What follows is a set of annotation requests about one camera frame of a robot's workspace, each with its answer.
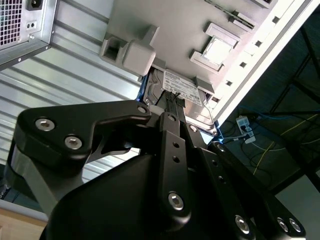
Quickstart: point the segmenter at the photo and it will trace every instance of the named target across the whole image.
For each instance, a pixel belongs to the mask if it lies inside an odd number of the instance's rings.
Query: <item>metal wall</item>
[[[0,163],[6,164],[17,116],[28,108],[133,100],[138,78],[99,58],[113,0],[61,0],[52,48],[0,72]],[[137,155],[133,149],[87,164],[83,178]]]

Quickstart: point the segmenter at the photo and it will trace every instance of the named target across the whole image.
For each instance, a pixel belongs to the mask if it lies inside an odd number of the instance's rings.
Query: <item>ventilation grille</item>
[[[20,38],[23,0],[0,0],[0,47],[14,43]]]

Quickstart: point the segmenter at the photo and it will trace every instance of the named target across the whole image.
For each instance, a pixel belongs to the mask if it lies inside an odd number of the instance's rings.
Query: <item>white cable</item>
[[[301,143],[302,145],[307,145],[307,144],[313,144],[315,142],[318,142],[320,141],[320,138],[316,139],[316,140],[313,140],[313,141],[309,141],[309,142],[304,142],[304,143]]]
[[[252,145],[256,146],[258,149],[261,149],[261,150],[263,150],[263,151],[267,151],[267,149],[264,149],[264,148],[256,145],[256,144],[253,143],[253,142],[251,142],[251,143],[252,143]],[[286,149],[285,147],[284,147],[284,148],[279,148],[279,149],[272,149],[272,150],[268,150],[268,152],[282,151],[282,150],[285,150],[285,149]]]
[[[243,137],[245,137],[245,136],[247,136],[247,135],[248,135],[248,133],[242,134],[242,135],[240,135],[240,136],[224,137],[223,139],[238,139],[238,138],[243,138]]]
[[[313,141],[304,142],[304,143],[301,143],[301,144],[302,144],[302,145],[308,145],[308,144],[313,144],[313,143],[318,142],[318,141],[320,141],[320,138],[318,138],[318,139],[316,139],[316,140],[313,140]],[[266,151],[266,150],[267,150],[267,149],[264,149],[264,148],[256,145],[256,144],[253,143],[253,142],[251,142],[251,143],[252,143],[252,145],[256,146],[258,149],[261,149],[261,150],[263,150],[263,151]],[[285,150],[285,149],[286,149],[286,148],[284,147],[284,148],[269,150],[268,152],[282,151],[282,150]]]

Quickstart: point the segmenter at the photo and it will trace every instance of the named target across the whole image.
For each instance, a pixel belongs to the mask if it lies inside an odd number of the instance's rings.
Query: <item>black linkage arm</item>
[[[208,149],[183,107],[164,92],[150,108],[120,101],[22,112],[5,175],[49,216],[41,239],[305,238],[223,145]],[[130,148],[140,155],[83,183],[86,163]]]

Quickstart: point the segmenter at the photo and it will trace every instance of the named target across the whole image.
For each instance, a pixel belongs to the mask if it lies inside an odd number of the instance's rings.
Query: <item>white metal frame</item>
[[[228,118],[319,4],[320,0],[295,0],[292,3],[264,42],[264,46],[253,56],[255,61],[252,59],[252,64],[248,66],[245,78],[242,81],[239,80],[235,87],[230,88],[229,92],[214,107],[212,116],[218,120],[220,125]]]

